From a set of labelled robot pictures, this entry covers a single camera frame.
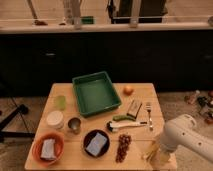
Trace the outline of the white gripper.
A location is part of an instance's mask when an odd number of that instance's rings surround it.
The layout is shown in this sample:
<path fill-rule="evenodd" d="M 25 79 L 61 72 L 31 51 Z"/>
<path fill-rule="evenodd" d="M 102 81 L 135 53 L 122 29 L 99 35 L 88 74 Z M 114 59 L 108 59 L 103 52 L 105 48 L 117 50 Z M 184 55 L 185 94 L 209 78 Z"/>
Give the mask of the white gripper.
<path fill-rule="evenodd" d="M 152 144 L 152 153 L 150 162 L 154 165 L 163 166 L 169 163 L 171 154 L 168 151 L 162 150 L 157 142 Z"/>

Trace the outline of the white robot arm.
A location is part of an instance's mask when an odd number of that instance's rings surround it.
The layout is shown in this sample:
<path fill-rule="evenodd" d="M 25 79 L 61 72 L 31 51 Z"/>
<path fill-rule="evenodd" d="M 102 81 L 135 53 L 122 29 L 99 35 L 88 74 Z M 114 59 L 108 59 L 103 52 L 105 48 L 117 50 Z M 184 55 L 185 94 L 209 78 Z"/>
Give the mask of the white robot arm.
<path fill-rule="evenodd" d="M 164 165 L 169 161 L 171 154 L 179 146 L 183 146 L 213 163 L 213 139 L 196 132 L 196 127 L 196 120 L 188 114 L 167 121 L 155 138 L 155 150 L 151 161 Z"/>

